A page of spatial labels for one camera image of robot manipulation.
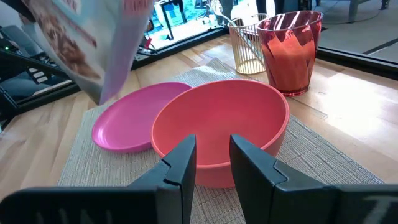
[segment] utensil holder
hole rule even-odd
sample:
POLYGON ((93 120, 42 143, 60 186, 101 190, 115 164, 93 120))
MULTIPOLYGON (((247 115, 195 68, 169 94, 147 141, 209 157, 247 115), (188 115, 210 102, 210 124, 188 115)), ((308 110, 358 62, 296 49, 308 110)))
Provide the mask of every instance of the utensil holder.
POLYGON ((236 71, 240 74, 252 75, 266 70, 264 67, 264 55, 260 54, 260 58, 258 58, 252 50, 257 49, 258 52, 262 52, 257 25, 266 18, 268 18, 267 14, 261 13, 245 18, 245 20, 234 19, 233 22, 237 25, 236 27, 230 23, 228 24, 236 71), (250 46, 240 34, 244 34, 250 40, 250 46))

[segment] bag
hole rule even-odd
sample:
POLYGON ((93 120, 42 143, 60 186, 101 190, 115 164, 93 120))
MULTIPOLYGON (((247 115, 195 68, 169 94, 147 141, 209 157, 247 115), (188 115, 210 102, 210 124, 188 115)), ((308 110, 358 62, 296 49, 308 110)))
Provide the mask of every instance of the bag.
POLYGON ((22 0, 34 24, 23 27, 97 104, 122 88, 154 0, 22 0))

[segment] red plastic cup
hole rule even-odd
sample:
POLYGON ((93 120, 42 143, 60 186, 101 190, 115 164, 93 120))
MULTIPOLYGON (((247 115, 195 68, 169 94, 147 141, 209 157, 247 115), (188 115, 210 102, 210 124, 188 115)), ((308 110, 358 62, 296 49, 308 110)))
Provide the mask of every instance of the red plastic cup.
POLYGON ((257 27, 269 84, 284 96, 308 91, 323 14, 297 11, 264 19, 257 27))

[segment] bowl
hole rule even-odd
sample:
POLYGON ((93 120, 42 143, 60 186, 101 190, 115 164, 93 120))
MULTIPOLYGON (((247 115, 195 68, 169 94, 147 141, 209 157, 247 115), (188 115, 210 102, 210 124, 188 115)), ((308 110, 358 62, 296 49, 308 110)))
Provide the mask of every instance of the bowl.
POLYGON ((222 80, 192 88, 170 101, 154 121, 151 143, 164 157, 187 135, 195 134, 195 183, 233 187, 229 136, 239 134, 276 156, 288 121, 289 106, 275 88, 252 80, 222 80))
POLYGON ((167 82, 134 91, 113 103, 95 121, 91 137, 102 149, 138 152, 150 149, 150 132, 159 111, 191 87, 167 82))

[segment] orange bowl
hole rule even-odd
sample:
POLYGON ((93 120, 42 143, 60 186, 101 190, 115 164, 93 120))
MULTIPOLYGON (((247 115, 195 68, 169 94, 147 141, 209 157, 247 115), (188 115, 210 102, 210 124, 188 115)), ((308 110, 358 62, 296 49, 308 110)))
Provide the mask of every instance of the orange bowl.
POLYGON ((289 106, 275 88, 252 80, 222 80, 188 90, 157 115, 151 142, 164 157, 187 135, 197 137, 195 183, 233 187, 229 136, 239 134, 276 156, 289 121, 289 106))

